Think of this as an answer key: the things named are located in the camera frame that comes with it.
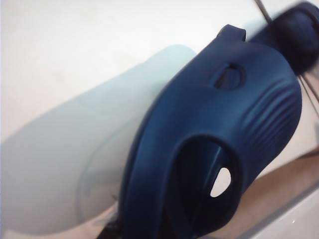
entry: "oval opening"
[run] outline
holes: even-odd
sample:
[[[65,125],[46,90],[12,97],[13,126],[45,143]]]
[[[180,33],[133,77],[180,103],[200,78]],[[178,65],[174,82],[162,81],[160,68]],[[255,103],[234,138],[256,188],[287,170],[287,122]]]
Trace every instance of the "oval opening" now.
[[[231,175],[228,168],[221,168],[210,191],[210,196],[216,198],[221,195],[228,188],[230,182]]]

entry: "white backdrop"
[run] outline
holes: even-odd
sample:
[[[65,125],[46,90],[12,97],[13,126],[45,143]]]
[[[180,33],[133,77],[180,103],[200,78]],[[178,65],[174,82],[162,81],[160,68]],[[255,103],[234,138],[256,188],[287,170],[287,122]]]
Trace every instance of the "white backdrop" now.
[[[271,16],[295,2],[264,0]],[[2,0],[3,238],[94,238],[148,106],[226,24],[266,23],[252,0]],[[303,106],[263,173],[318,144]]]

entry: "metal rod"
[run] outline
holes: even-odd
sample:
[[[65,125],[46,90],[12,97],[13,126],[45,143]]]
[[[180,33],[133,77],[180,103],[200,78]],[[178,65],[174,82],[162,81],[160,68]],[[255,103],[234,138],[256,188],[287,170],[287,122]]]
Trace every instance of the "metal rod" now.
[[[257,6],[259,7],[261,13],[263,14],[266,22],[269,24],[270,22],[272,22],[272,19],[270,18],[263,2],[261,0],[255,0],[255,3],[257,4]]]

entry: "hole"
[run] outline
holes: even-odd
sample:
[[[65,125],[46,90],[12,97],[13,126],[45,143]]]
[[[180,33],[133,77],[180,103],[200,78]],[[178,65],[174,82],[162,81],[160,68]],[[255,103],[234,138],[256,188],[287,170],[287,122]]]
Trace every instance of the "hole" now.
[[[221,168],[214,182],[213,188],[210,191],[210,196],[213,198],[221,195],[228,188],[231,181],[230,172],[227,168]]]
[[[217,89],[232,90],[240,86],[243,80],[241,69],[231,64],[222,71],[214,87]]]

